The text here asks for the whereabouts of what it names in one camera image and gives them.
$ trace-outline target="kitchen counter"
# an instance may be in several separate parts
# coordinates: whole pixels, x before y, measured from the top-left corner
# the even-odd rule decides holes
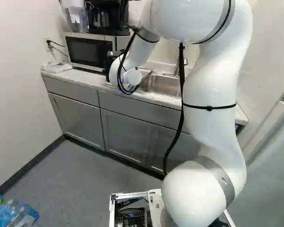
[[[81,85],[84,87],[97,89],[99,91],[104,91],[120,96],[126,96],[132,99],[181,110],[181,99],[179,97],[168,96],[158,93],[144,92],[139,89],[132,95],[127,96],[124,95],[118,89],[118,87],[115,87],[110,83],[106,82],[106,77],[104,75],[82,71],[82,70],[76,70],[76,69],[71,69],[60,73],[48,73],[42,71],[41,75]],[[235,108],[236,108],[235,123],[246,125],[248,123],[248,118],[246,117],[246,115],[244,114],[244,112],[242,111],[239,105],[237,105]]]

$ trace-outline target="sink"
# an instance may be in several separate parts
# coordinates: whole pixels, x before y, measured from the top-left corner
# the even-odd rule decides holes
[[[143,79],[139,88],[145,92],[181,97],[180,80],[175,76],[151,74]]]

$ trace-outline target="drawer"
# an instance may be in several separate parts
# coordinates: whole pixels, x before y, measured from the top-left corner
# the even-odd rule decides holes
[[[48,92],[99,106],[97,90],[45,76],[43,76],[43,80]]]
[[[100,107],[132,118],[177,129],[181,112],[179,110],[99,91]],[[183,132],[188,133],[185,125]]]

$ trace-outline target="black coffee machine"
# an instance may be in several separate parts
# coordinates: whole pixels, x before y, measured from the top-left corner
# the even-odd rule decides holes
[[[89,22],[89,33],[101,35],[130,35],[128,28],[120,23],[122,0],[85,0]],[[128,21],[128,6],[124,18]]]

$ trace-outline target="black cable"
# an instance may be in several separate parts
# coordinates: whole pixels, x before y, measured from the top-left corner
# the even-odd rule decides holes
[[[122,23],[121,26],[124,28],[135,30],[137,27],[129,25],[125,19],[125,11],[126,11],[127,5],[128,5],[128,0],[121,0],[120,7],[119,7],[119,9],[121,9],[119,10],[119,18],[120,18],[120,22]]]
[[[176,135],[175,135],[173,141],[171,142],[169,148],[167,149],[167,151],[164,155],[164,158],[163,158],[164,175],[167,175],[167,160],[168,160],[169,154],[170,154],[171,150],[174,148],[175,144],[177,143],[177,141],[178,141],[178,139],[181,135],[181,131],[182,131],[182,128],[183,128],[183,123],[184,123],[184,111],[183,111],[183,86],[184,86],[184,82],[185,82],[184,56],[183,56],[184,48],[185,47],[183,46],[183,43],[180,43],[180,46],[179,46],[179,77],[180,77],[180,88],[181,88],[181,98],[182,98],[181,116],[180,116],[179,125],[178,125]]]
[[[207,110],[207,111],[212,111],[212,110],[223,110],[223,109],[230,109],[230,108],[234,108],[237,104],[232,104],[232,105],[224,105],[224,106],[199,106],[199,105],[189,105],[189,104],[186,104],[186,103],[183,103],[182,104],[184,106],[187,106],[187,107],[190,107],[190,108],[194,108],[194,109],[199,109],[199,110]]]
[[[126,211],[126,210],[144,210],[144,208],[126,208],[126,209],[118,211],[118,213],[121,213],[121,212]]]
[[[47,40],[46,42],[47,42],[47,45],[49,45],[50,43],[54,43],[54,44],[57,44],[58,46],[66,47],[66,46],[63,46],[63,45],[61,45],[61,44],[58,44],[58,43],[56,43],[56,42],[54,42],[54,41],[52,41],[52,40]]]
[[[123,86],[123,84],[122,84],[122,81],[121,81],[121,70],[122,70],[124,61],[125,61],[125,59],[126,59],[126,56],[127,56],[128,52],[129,52],[129,49],[130,49],[130,47],[131,47],[131,45],[132,45],[132,43],[133,43],[133,40],[134,40],[134,38],[135,38],[136,35],[137,35],[137,31],[134,30],[133,35],[132,35],[130,41],[128,42],[127,47],[126,47],[126,49],[125,49],[125,51],[124,51],[124,53],[123,53],[123,57],[122,57],[122,59],[121,59],[121,62],[120,62],[119,68],[118,68],[118,72],[117,72],[118,87],[119,87],[120,91],[122,91],[122,93],[125,94],[125,95],[131,95],[131,94],[134,93],[134,92],[138,89],[138,87],[139,87],[139,85],[137,85],[133,91],[128,91],[126,88],[124,88],[124,86]]]
[[[192,43],[192,44],[203,44],[203,43],[206,43],[207,41],[211,40],[212,38],[214,38],[222,30],[222,28],[224,27],[224,25],[226,24],[226,22],[227,22],[227,20],[230,16],[230,14],[231,14],[231,0],[229,0],[228,11],[227,11],[226,17],[225,17],[223,23],[221,24],[221,26],[219,27],[219,29],[212,36],[207,38],[206,40],[203,40],[203,41],[197,42],[197,43]]]

